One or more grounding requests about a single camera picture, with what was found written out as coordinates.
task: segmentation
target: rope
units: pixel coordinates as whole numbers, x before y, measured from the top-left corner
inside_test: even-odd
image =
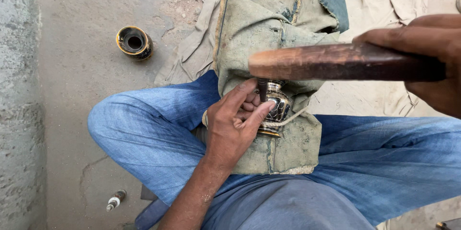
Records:
[[[291,122],[293,119],[295,119],[297,116],[301,115],[304,111],[308,110],[308,106],[306,105],[301,109],[300,111],[296,112],[294,115],[290,116],[289,118],[285,119],[285,121],[282,121],[280,123],[275,123],[275,122],[262,122],[262,125],[264,126],[272,126],[272,127],[281,127],[285,126],[289,122]]]

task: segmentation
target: wooden handle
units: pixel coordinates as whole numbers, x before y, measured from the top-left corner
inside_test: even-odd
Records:
[[[284,48],[249,57],[251,75],[279,80],[445,79],[445,64],[434,57],[371,44],[326,44]]]

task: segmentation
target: fingernail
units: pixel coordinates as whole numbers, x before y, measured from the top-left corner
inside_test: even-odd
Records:
[[[274,104],[271,105],[271,107],[270,107],[270,109],[269,109],[269,110],[272,110],[272,109],[274,109],[274,107],[275,107],[275,101],[273,101],[273,100],[268,100],[268,102],[269,102],[269,101],[271,101],[271,102],[274,103]]]

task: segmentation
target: leg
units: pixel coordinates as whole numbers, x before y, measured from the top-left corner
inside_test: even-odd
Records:
[[[95,105],[89,133],[121,167],[171,205],[205,154],[190,132],[220,97],[213,71],[192,83],[127,91]],[[233,175],[228,190],[251,176]]]
[[[316,117],[319,165],[307,177],[345,195],[372,225],[461,195],[460,120]]]

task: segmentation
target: right hand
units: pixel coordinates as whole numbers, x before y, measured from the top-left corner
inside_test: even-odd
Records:
[[[461,118],[461,15],[419,17],[407,27],[368,31],[355,42],[433,56],[446,63],[445,80],[405,82],[405,86],[435,110]]]

